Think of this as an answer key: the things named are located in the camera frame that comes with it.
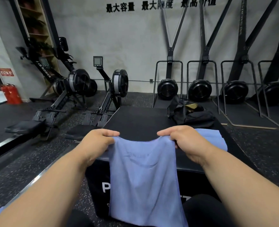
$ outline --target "forearm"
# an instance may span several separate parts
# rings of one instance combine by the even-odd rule
[[[60,158],[0,214],[0,226],[62,226],[77,198],[85,169],[75,151]]]
[[[206,176],[239,226],[279,227],[279,187],[228,152],[214,149]]]

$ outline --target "red sign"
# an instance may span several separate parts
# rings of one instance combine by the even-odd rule
[[[2,76],[14,76],[11,68],[0,68]]]

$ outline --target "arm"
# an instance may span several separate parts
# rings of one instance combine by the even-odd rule
[[[170,135],[192,161],[202,166],[238,226],[279,227],[278,186],[189,126],[171,127],[158,135]]]
[[[101,156],[119,132],[97,129],[61,157],[24,194],[0,214],[2,226],[64,226],[84,178],[85,170]]]

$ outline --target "hand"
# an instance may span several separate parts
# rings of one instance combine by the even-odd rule
[[[206,164],[206,157],[217,149],[190,126],[173,126],[159,131],[157,135],[170,135],[187,157],[201,166]]]
[[[110,144],[115,142],[114,138],[109,136],[119,136],[119,132],[107,129],[92,130],[74,149],[85,160],[86,167],[92,165],[94,160],[101,156]]]

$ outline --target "person's left hand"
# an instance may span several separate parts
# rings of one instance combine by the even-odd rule
[[[111,136],[119,136],[119,132],[107,129],[92,130],[73,151],[85,159],[86,167],[88,167],[106,151],[110,144],[115,142]]]

